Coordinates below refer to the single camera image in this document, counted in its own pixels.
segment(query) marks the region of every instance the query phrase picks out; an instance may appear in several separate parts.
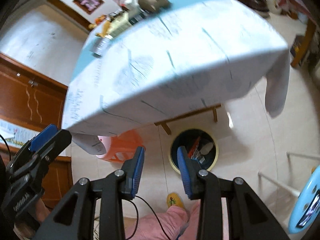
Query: wooden chair leg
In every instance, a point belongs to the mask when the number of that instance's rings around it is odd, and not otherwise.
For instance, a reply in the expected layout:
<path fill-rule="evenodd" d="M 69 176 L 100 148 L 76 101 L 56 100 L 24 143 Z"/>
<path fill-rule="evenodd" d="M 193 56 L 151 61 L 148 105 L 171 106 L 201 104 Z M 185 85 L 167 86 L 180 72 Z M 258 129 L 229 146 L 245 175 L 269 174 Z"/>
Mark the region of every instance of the wooden chair leg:
<path fill-rule="evenodd" d="M 302 57 L 305 55 L 305 53 L 307 52 L 309 45 L 313 39 L 313 35 L 315 34 L 316 31 L 316 25 L 313 23 L 313 21 L 311 21 L 310 19 L 308 20 L 308 25 L 307 25 L 307 29 L 306 29 L 306 33 L 305 36 L 303 38 L 302 44 L 298 50 L 298 52 L 296 53 L 296 56 L 294 57 L 294 59 L 291 62 L 291 66 L 293 68 L 295 68 L 297 66 L 297 64 L 300 62 L 300 60 L 302 60 Z"/>
<path fill-rule="evenodd" d="M 172 134 L 170 128 L 168 127 L 168 125 L 165 122 L 161 123 L 161 126 L 162 126 L 163 130 L 165 130 L 167 135 L 171 135 Z"/>
<path fill-rule="evenodd" d="M 217 109 L 215 107 L 212 109 L 212 113 L 214 122 L 218 122 Z"/>

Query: tablecloth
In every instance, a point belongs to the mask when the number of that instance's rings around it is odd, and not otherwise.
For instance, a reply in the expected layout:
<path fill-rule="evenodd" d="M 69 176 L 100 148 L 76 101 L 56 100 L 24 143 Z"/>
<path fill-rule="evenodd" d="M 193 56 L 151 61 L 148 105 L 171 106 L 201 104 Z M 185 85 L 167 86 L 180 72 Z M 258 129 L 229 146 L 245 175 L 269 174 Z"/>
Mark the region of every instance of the tablecloth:
<path fill-rule="evenodd" d="M 62 122 L 89 153 L 103 152 L 96 135 L 243 97 L 263 76 L 269 115 L 284 108 L 289 47 L 266 20 L 236 0 L 170 2 L 115 38 L 101 58 L 90 52 L 101 26 L 89 35 Z"/>

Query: pink pants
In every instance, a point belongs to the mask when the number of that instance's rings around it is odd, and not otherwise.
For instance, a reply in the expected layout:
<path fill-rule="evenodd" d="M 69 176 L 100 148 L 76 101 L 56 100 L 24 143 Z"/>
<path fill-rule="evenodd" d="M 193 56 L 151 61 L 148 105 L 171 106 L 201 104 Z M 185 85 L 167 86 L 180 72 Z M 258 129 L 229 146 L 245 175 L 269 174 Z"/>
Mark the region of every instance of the pink pants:
<path fill-rule="evenodd" d="M 200 212 L 200 201 L 197 201 L 190 212 L 189 226 L 184 231 L 179 240 L 195 240 L 198 231 L 198 221 Z M 164 231 L 171 240 L 176 240 L 181 229 L 188 222 L 187 212 L 180 207 L 171 206 L 167 212 L 157 214 Z M 125 231 L 125 237 L 132 235 L 135 225 L 129 227 Z M 138 228 L 132 240 L 168 240 L 162 232 L 154 214 L 139 218 Z"/>

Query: orange plastic stool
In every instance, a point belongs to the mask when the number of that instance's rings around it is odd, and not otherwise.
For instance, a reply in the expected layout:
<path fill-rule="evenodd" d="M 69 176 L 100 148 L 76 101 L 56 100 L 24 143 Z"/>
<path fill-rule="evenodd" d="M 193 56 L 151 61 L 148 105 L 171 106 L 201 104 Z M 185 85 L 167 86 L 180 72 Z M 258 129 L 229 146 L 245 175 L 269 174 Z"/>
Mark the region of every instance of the orange plastic stool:
<path fill-rule="evenodd" d="M 136 130 L 124 132 L 115 137 L 98 136 L 107 153 L 97 155 L 101 160 L 124 163 L 133 158 L 138 146 L 143 146 L 142 139 Z"/>

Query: person's leg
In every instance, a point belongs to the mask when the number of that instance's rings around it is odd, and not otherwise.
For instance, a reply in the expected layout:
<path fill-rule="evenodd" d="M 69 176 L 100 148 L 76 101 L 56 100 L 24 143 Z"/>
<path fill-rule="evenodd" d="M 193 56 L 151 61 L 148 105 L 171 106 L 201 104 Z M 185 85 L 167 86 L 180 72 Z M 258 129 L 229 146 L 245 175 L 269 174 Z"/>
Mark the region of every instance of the person's leg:
<path fill-rule="evenodd" d="M 188 215 L 183 208 L 182 201 L 177 194 L 169 194 L 167 198 L 168 210 L 165 213 L 157 214 L 164 231 L 171 240 L 175 240 L 182 227 L 188 221 Z M 132 235 L 135 225 L 125 231 L 125 237 Z M 163 233 L 158 220 L 154 214 L 139 218 L 138 228 L 131 240 L 168 240 Z"/>
<path fill-rule="evenodd" d="M 198 200 L 191 208 L 189 226 L 186 228 L 179 240 L 196 240 L 198 232 L 200 200 Z"/>

